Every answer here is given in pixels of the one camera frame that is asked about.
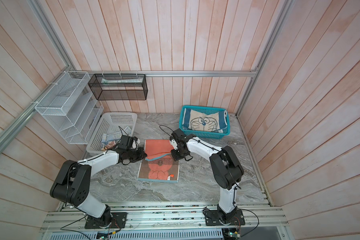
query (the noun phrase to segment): item in mesh basket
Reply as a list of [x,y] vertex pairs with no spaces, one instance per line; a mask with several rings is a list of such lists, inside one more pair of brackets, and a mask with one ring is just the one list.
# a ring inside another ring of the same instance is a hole
[[142,83],[143,78],[130,78],[130,79],[118,79],[118,80],[107,80],[101,79],[101,83]]
[[106,134],[104,133],[101,138],[101,151],[105,151],[106,149],[109,149],[116,145],[116,142],[118,142],[123,135],[123,133],[126,133],[130,135],[132,132],[132,129],[127,126],[123,129],[123,131]]
[[75,86],[73,86],[71,88],[68,88],[67,90],[59,93],[58,96],[60,96],[60,97],[69,97],[73,93],[73,91],[76,89],[76,87],[77,86],[75,85]]

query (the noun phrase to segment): black cable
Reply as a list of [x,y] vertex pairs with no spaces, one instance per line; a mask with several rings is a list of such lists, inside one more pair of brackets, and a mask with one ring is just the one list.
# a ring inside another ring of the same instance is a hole
[[84,234],[84,233],[82,233],[82,232],[79,232],[79,231],[76,231],[76,230],[63,229],[63,228],[68,227],[69,225],[71,225],[71,224],[73,224],[73,223],[75,223],[75,222],[80,221],[81,219],[85,218],[86,216],[87,216],[87,215],[85,215],[84,217],[80,218],[79,220],[76,220],[76,221],[74,221],[74,222],[72,222],[72,223],[70,223],[70,224],[68,224],[68,225],[65,225],[64,227],[61,227],[61,228],[60,228],[60,230],[63,230],[63,231],[72,231],[72,232],[78,232],[78,233],[81,233],[82,235],[86,236],[86,238],[88,238],[89,240],[91,240],[91,239],[90,239],[87,235],[85,235],[85,234]]
[[124,129],[122,129],[120,126],[119,126],[119,128],[120,128],[121,135],[123,135],[123,132],[124,132],[125,135],[129,136],[129,135],[127,134],[127,132],[124,131]]
[[162,129],[161,128],[161,126],[163,126],[163,127],[166,127],[166,128],[168,128],[168,129],[170,129],[172,132],[174,132],[170,127],[168,127],[168,126],[165,126],[165,125],[159,125],[158,127],[163,131],[163,132],[165,132],[168,136],[170,136],[171,137],[171,135],[170,134],[168,134],[168,132],[166,132],[166,131],[164,131],[164,129]]
[[251,212],[251,213],[253,213],[253,214],[256,216],[256,218],[257,218],[257,225],[256,225],[256,227],[254,227],[254,229],[252,229],[251,231],[249,231],[249,232],[245,233],[244,235],[242,235],[242,236],[240,237],[240,239],[242,239],[242,237],[244,237],[244,236],[247,235],[248,233],[250,233],[250,232],[252,232],[253,230],[255,230],[255,229],[257,228],[257,226],[259,225],[260,221],[259,221],[259,217],[258,217],[254,212],[252,212],[251,210],[247,210],[247,209],[240,209],[240,210],[245,210],[245,211]]
[[201,142],[201,140],[194,139],[193,137],[192,137],[191,139],[193,139],[193,140],[197,141],[198,143],[203,144],[203,145],[204,145],[204,146],[206,146],[206,147],[209,147],[209,148],[210,148],[210,149],[212,149],[212,150],[216,150],[216,151],[217,151],[217,149],[216,149],[216,148],[210,147],[210,146],[208,146],[208,145],[206,145],[206,144],[202,143],[202,142]]
[[77,165],[78,163],[75,162],[74,164],[72,164],[69,169],[68,169],[68,175],[67,175],[67,193],[66,193],[66,196],[65,196],[65,207],[67,207],[67,201],[68,201],[68,186],[69,186],[69,179],[70,179],[70,175],[71,175],[71,169]]
[[210,211],[210,212],[212,212],[212,210],[211,209],[208,209],[207,207],[205,207],[204,209],[203,209],[203,215],[206,217],[206,218],[212,218],[211,216],[208,216],[207,214],[206,214],[206,211]]

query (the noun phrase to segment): white plastic basket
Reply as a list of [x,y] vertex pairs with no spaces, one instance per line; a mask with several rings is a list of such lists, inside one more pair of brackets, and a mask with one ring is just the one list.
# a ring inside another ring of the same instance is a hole
[[100,154],[101,138],[104,133],[111,134],[119,132],[119,126],[124,129],[129,126],[132,129],[130,136],[133,135],[137,120],[136,113],[104,113],[93,132],[87,145],[87,152],[91,154]]

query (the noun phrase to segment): red wire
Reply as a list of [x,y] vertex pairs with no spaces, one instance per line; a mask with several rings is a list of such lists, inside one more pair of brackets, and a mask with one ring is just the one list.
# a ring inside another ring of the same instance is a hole
[[237,217],[235,217],[236,219],[237,219],[237,221],[239,222],[239,231],[240,231],[240,236],[241,236],[241,228],[240,228],[240,226],[241,226],[241,224],[240,224],[240,220],[237,218]]

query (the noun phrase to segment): towel in basket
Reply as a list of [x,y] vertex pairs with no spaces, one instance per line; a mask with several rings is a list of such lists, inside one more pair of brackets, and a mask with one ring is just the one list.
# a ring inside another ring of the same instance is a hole
[[223,132],[227,128],[227,111],[206,115],[190,108],[184,109],[183,127],[194,131]]

